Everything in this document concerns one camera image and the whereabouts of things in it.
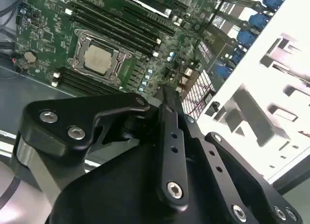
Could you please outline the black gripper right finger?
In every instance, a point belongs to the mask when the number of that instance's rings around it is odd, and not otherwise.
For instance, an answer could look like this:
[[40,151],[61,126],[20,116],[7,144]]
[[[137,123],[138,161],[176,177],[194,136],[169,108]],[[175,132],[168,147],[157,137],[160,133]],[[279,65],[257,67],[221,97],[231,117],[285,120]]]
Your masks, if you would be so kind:
[[219,134],[203,135],[181,104],[189,206],[180,224],[300,224],[298,212]]

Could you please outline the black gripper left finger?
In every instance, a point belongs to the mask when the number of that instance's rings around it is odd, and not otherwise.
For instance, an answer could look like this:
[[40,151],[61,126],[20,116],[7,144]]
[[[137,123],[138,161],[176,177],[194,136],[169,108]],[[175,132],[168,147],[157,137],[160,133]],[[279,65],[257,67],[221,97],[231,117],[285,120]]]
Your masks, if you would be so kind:
[[35,101],[22,113],[14,146],[54,204],[73,181],[146,144],[185,141],[177,91],[162,88],[159,105],[136,93]]

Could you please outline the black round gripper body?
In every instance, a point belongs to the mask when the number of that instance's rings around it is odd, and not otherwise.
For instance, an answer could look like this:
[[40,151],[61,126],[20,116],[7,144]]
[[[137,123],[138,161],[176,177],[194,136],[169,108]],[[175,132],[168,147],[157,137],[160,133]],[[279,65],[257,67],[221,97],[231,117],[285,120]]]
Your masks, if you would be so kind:
[[179,224],[189,206],[184,141],[131,149],[70,183],[52,224]]

